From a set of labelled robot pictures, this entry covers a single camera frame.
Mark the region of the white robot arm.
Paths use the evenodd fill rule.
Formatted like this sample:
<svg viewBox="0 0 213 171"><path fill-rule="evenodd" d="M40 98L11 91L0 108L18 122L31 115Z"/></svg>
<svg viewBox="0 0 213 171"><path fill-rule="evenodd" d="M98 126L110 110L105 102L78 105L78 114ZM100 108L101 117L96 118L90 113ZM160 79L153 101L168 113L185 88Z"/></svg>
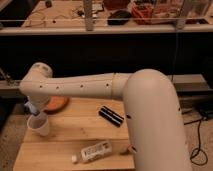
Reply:
<svg viewBox="0 0 213 171"><path fill-rule="evenodd" d="M133 146L135 171L192 171L181 107L175 87L163 73L54 78L45 63L31 66L19 90L43 110L52 96L121 100Z"/></svg>

